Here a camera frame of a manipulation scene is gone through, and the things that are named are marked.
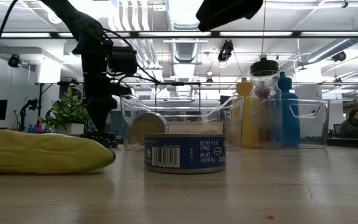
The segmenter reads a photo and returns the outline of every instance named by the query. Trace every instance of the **barcode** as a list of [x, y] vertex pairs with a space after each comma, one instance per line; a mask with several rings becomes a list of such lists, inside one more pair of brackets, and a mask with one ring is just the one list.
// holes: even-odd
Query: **barcode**
[[152, 165], [180, 168], [180, 148], [153, 147]]

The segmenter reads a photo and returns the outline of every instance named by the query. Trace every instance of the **blue bottle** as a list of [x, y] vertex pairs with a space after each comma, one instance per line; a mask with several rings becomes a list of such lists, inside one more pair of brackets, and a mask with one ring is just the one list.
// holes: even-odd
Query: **blue bottle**
[[32, 124], [29, 125], [29, 128], [27, 128], [27, 133], [34, 133], [34, 127]]
[[283, 110], [283, 132], [285, 148], [297, 148], [300, 144], [301, 131], [299, 122], [298, 96], [290, 93], [292, 89], [292, 79], [285, 76], [285, 72], [280, 72], [278, 87], [282, 91], [282, 110]]

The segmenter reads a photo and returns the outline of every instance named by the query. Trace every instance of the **white pot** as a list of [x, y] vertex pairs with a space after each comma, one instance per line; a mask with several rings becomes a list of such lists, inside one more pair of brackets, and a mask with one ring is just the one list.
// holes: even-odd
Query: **white pot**
[[53, 130], [56, 134], [83, 134], [84, 133], [84, 124], [68, 124], [67, 129], [60, 126]]

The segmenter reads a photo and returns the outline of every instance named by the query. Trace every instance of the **potted plant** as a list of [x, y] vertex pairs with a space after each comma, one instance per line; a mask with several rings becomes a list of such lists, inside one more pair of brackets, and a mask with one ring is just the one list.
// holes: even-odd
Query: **potted plant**
[[38, 117], [45, 128], [53, 128], [58, 134], [82, 134], [84, 125], [90, 121], [90, 116], [79, 96], [73, 95], [71, 87], [67, 89], [64, 98], [52, 105], [51, 116], [45, 119]]

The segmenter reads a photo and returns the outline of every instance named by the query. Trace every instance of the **green leaves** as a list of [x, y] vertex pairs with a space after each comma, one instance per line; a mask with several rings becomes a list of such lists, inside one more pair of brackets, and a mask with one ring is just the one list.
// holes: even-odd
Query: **green leaves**
[[71, 87], [67, 89], [65, 98], [60, 99], [52, 105], [52, 113], [48, 118], [38, 117], [45, 128], [67, 128], [67, 124], [86, 123], [91, 120], [87, 110], [83, 106], [82, 99], [73, 95]]

